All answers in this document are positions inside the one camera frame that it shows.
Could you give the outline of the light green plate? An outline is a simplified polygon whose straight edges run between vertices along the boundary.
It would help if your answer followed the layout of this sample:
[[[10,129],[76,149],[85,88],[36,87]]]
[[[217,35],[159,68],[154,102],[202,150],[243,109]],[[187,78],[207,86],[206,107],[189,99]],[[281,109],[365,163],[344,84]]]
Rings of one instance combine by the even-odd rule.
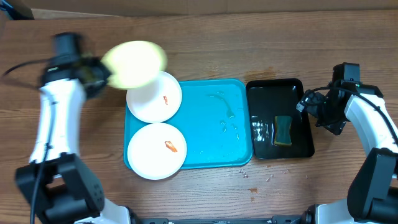
[[[103,55],[101,62],[111,72],[108,85],[131,89],[150,83],[164,71],[167,56],[159,45],[135,40],[113,47]]]

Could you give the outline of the green yellow sponge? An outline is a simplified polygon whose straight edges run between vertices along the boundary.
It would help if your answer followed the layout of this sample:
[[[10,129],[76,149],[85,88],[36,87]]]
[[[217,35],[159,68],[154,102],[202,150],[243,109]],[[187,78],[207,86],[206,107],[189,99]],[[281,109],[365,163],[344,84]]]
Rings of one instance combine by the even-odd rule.
[[[290,127],[292,118],[290,116],[276,116],[274,118],[274,140],[277,146],[291,146]]]

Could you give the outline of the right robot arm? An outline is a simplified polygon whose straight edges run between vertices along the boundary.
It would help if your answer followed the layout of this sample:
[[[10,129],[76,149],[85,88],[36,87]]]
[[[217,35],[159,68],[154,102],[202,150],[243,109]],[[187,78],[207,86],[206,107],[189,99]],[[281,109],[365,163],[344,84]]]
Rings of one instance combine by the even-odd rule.
[[[347,197],[329,204],[312,205],[302,223],[397,223],[397,127],[385,107],[379,88],[360,82],[329,84],[307,90],[296,106],[339,135],[352,123],[366,159],[349,187]]]

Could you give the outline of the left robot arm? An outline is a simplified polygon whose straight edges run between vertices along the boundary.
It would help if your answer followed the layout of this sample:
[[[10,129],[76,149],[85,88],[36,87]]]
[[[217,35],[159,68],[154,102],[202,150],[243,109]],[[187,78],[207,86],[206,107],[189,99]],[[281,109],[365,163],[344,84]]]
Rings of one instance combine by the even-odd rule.
[[[96,57],[57,56],[41,77],[40,121],[29,165],[16,184],[30,204],[31,223],[140,223],[128,207],[104,195],[100,180],[80,159],[80,114],[102,90],[109,70]]]

